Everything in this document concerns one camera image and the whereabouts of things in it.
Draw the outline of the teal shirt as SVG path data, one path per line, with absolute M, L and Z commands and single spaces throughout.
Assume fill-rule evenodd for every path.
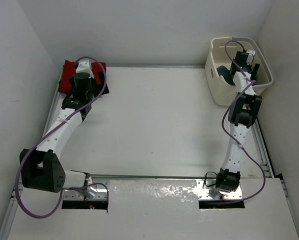
M 216 68 L 217 73 L 220 77 L 223 77 L 225 82 L 231 86 L 234 86 L 234 75 L 236 73 L 235 70 L 231 70 L 226 68 L 224 65 L 221 65 Z

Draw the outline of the red garment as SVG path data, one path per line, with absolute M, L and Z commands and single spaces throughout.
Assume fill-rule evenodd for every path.
M 78 64 L 74 61 L 65 60 L 63 69 L 62 69 L 62 75 L 61 79 L 59 81 L 59 87 L 58 91 L 61 94 L 67 94 L 70 92 L 72 85 L 70 83 L 70 78 L 72 78 L 76 74 L 76 68 Z M 103 88 L 105 76 L 102 71 L 102 68 L 100 65 L 96 62 L 91 63 L 91 70 L 93 72 L 93 75 L 95 77 L 95 84 L 94 84 L 94 95 L 97 96 L 101 89 Z

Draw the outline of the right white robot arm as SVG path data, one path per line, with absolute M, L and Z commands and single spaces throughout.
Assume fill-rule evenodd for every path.
M 253 89 L 260 67 L 259 64 L 252 67 L 255 54 L 254 50 L 237 51 L 225 75 L 225 80 L 235 86 L 237 94 L 226 114 L 230 123 L 229 143 L 215 184 L 221 192 L 234 192 L 239 187 L 243 144 L 249 128 L 256 121 L 262 103 L 262 97 Z

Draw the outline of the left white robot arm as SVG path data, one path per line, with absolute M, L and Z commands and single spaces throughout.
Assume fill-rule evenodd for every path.
M 87 173 L 65 170 L 61 153 L 75 129 L 84 122 L 92 103 L 108 94 L 106 64 L 90 57 L 66 60 L 58 91 L 64 96 L 60 111 L 42 141 L 20 153 L 21 182 L 25 188 L 58 193 L 85 186 Z

